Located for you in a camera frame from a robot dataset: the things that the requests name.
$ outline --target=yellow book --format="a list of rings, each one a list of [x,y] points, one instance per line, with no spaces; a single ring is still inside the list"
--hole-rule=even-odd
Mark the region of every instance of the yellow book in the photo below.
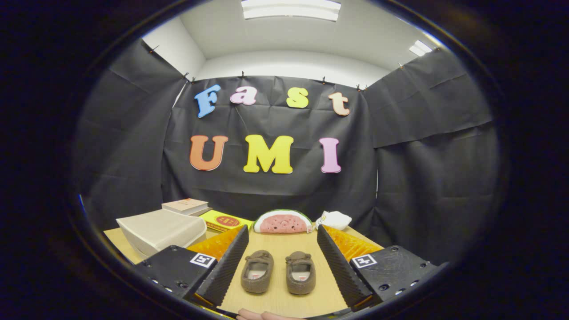
[[[200,217],[205,220],[205,224],[208,226],[208,228],[221,232],[235,229],[244,224],[246,224],[247,228],[249,228],[253,224],[253,222],[250,220],[224,214],[223,212],[216,210],[209,210],[208,212],[202,214]]]

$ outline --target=letter i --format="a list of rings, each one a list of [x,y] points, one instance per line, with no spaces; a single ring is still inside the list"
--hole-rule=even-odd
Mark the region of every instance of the letter i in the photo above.
[[[324,149],[324,165],[320,168],[323,173],[338,173],[342,167],[338,165],[336,145],[340,143],[336,138],[321,138],[320,143]]]

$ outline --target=brown slipper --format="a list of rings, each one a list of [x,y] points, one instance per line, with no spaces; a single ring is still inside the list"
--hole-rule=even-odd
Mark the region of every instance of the brown slipper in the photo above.
[[[293,252],[286,257],[286,284],[294,294],[307,294],[316,285],[316,270],[309,253]]]
[[[241,286],[245,291],[263,293],[269,288],[273,272],[273,256],[265,250],[253,252],[245,257],[247,261],[241,274]]]

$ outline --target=yellow letter m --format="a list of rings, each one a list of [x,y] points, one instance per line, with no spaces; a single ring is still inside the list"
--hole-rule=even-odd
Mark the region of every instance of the yellow letter m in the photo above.
[[[247,165],[243,167],[245,172],[259,172],[259,166],[257,166],[257,159],[259,159],[259,163],[261,164],[264,172],[269,170],[274,161],[274,173],[292,173],[292,167],[290,166],[290,145],[294,142],[292,137],[277,137],[271,149],[267,147],[265,139],[258,134],[251,134],[245,137],[245,141],[249,143]]]

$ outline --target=table surface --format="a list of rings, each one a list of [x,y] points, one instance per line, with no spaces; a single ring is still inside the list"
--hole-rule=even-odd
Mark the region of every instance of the table surface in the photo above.
[[[375,244],[351,227],[347,227],[344,232]],[[130,246],[120,228],[107,230],[105,234],[132,263],[136,264],[143,260]],[[205,235],[206,238],[211,238],[218,234],[219,232],[208,228]],[[233,275],[223,303],[218,308],[233,313],[245,308],[257,313],[269,311],[286,317],[299,318],[314,317],[347,308],[332,271],[316,242],[316,235],[316,229],[312,233],[293,234],[262,234],[250,230],[249,245]],[[269,289],[263,294],[248,293],[241,287],[240,280],[245,257],[261,249],[269,251],[275,261]],[[310,253],[316,271],[316,287],[311,293],[303,296],[289,293],[286,286],[285,257],[294,251]]]

